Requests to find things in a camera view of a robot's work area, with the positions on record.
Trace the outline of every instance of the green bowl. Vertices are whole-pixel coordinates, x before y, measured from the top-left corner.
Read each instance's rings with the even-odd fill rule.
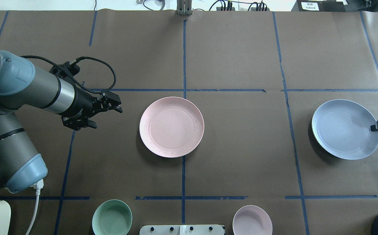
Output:
[[[109,200],[94,212],[91,225],[96,235],[126,235],[131,229],[132,213],[125,202]]]

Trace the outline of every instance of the blue cap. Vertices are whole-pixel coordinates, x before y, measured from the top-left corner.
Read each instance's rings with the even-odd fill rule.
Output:
[[[6,183],[11,193],[17,193],[42,180],[48,174],[40,153],[26,162]]]
[[[29,60],[0,51],[0,95],[13,95],[25,89],[35,77],[35,66]]]

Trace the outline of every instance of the label sticker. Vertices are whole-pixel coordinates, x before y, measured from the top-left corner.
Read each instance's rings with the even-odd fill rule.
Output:
[[[305,10],[319,10],[318,3],[304,3],[302,2],[302,9]]]

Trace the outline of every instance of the black rubber band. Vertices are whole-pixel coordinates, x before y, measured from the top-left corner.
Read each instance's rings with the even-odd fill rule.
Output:
[[[6,134],[0,135],[0,140],[7,138],[11,135],[14,135],[14,134],[17,134],[17,133],[20,133],[20,132],[24,132],[24,131],[25,131],[25,129],[23,129],[23,128],[19,128],[19,129],[13,130],[13,131],[9,131]]]
[[[48,107],[50,107],[51,105],[53,105],[56,100],[58,99],[59,97],[59,94],[61,93],[61,81],[59,80],[59,78],[57,78],[57,81],[58,81],[58,91],[57,91],[57,94],[55,95],[54,99],[49,103],[47,104],[46,106],[44,107],[41,107],[40,109],[46,109]]]

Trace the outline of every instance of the white power cord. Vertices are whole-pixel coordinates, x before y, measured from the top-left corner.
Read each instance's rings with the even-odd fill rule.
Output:
[[[29,225],[28,231],[26,231],[26,235],[29,235],[32,229],[33,223],[35,222],[36,214],[38,212],[39,195],[41,195],[41,188],[44,187],[44,179],[39,180],[37,183],[34,183],[34,185],[32,185],[31,187],[36,189],[36,202],[35,202],[35,210],[33,211],[32,221],[31,221],[31,224]]]

